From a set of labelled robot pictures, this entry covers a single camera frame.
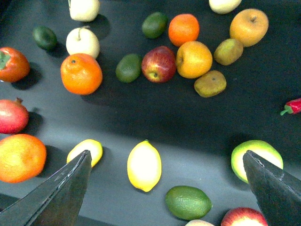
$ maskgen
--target gray tray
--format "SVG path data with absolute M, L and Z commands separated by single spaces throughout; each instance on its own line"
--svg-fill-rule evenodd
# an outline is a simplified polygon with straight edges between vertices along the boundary
M 232 172 L 230 156 L 238 144 L 260 139 L 273 145 L 284 159 L 285 170 L 301 178 L 301 114 L 280 116 L 284 104 L 301 97 L 301 8 L 298 0 L 243 0 L 226 15 L 215 14 L 207 0 L 101 1 L 100 15 L 91 23 L 71 20 L 67 0 L 12 0 L 1 3 L 0 46 L 23 52 L 31 65 L 22 81 L 0 82 L 0 99 L 20 97 L 30 111 L 23 131 L 47 146 L 43 172 L 20 184 L 0 182 L 0 208 L 24 197 L 65 164 L 68 152 L 91 138 L 104 146 L 101 161 L 93 168 L 79 213 L 78 225 L 183 226 L 164 203 L 166 192 L 176 185 L 202 189 L 213 208 L 203 218 L 219 225 L 231 208 L 259 209 L 249 186 Z M 245 8 L 258 8 L 269 17 L 269 30 L 255 46 L 230 66 L 213 63 L 223 72 L 226 90 L 202 98 L 194 80 L 178 73 L 164 84 L 141 75 L 130 84 L 119 82 L 115 68 L 126 54 L 144 56 L 159 45 L 174 47 L 165 32 L 148 40 L 141 31 L 154 11 L 168 15 L 194 14 L 201 26 L 199 41 L 214 52 L 229 37 L 233 17 Z M 39 49 L 32 30 L 50 27 L 59 44 L 50 53 Z M 92 95 L 69 93 L 60 79 L 60 65 L 68 56 L 67 34 L 90 25 L 98 36 L 103 83 Z M 133 147 L 148 139 L 160 152 L 162 177 L 149 193 L 136 190 L 127 178 L 127 157 Z

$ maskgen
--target red apple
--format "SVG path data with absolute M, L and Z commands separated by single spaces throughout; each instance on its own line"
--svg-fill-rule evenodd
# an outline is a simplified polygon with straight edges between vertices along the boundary
M 238 207 L 229 210 L 222 219 L 221 226 L 268 226 L 264 216 L 257 210 Z
M 29 120 L 29 113 L 22 100 L 0 100 L 0 133 L 15 134 L 23 130 Z
M 151 82 L 167 82 L 171 80 L 175 72 L 175 55 L 166 46 L 152 49 L 142 60 L 142 73 Z

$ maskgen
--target yellow lemon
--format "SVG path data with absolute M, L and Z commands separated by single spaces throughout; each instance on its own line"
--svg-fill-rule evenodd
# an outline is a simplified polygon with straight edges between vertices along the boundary
M 148 140 L 137 144 L 127 160 L 127 175 L 131 184 L 149 192 L 160 180 L 162 164 L 159 152 Z
M 99 162 L 103 155 L 103 146 L 100 142 L 92 139 L 87 139 L 82 142 L 80 142 L 78 145 L 76 145 L 68 154 L 67 156 L 67 163 L 70 162 L 72 159 L 74 159 L 76 156 L 78 156 L 80 153 L 82 153 L 85 150 L 89 150 L 91 153 L 92 161 L 91 161 L 91 167 L 94 167 L 96 163 Z

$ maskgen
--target green lime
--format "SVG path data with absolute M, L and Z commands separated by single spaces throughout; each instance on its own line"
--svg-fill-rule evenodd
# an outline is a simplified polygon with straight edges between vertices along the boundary
M 165 204 L 176 217 L 194 220 L 204 217 L 212 208 L 209 197 L 200 189 L 175 186 L 165 195 Z
M 37 26 L 32 31 L 32 36 L 36 44 L 43 50 L 53 50 L 57 44 L 54 32 L 45 26 Z
M 150 14 L 142 24 L 142 32 L 149 39 L 159 37 L 167 28 L 168 17 L 160 12 Z
M 124 56 L 116 67 L 116 76 L 119 81 L 130 83 L 141 74 L 142 57 L 138 54 Z

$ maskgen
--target orange fruit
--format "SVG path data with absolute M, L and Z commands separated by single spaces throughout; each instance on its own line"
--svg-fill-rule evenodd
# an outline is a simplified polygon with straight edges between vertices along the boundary
M 103 81 L 103 73 L 98 62 L 85 53 L 72 54 L 64 59 L 61 77 L 65 88 L 79 95 L 95 92 Z
M 188 41 L 177 51 L 178 73 L 187 79 L 195 79 L 207 73 L 212 66 L 213 57 L 208 47 L 199 41 Z
M 175 16 L 168 27 L 168 37 L 177 47 L 188 41 L 195 41 L 199 35 L 199 23 L 192 14 Z
M 19 183 L 39 175 L 46 162 L 46 147 L 38 138 L 16 134 L 0 141 L 0 180 Z
M 239 40 L 244 47 L 258 43 L 267 33 L 268 16 L 259 9 L 248 8 L 239 12 L 230 25 L 230 37 Z

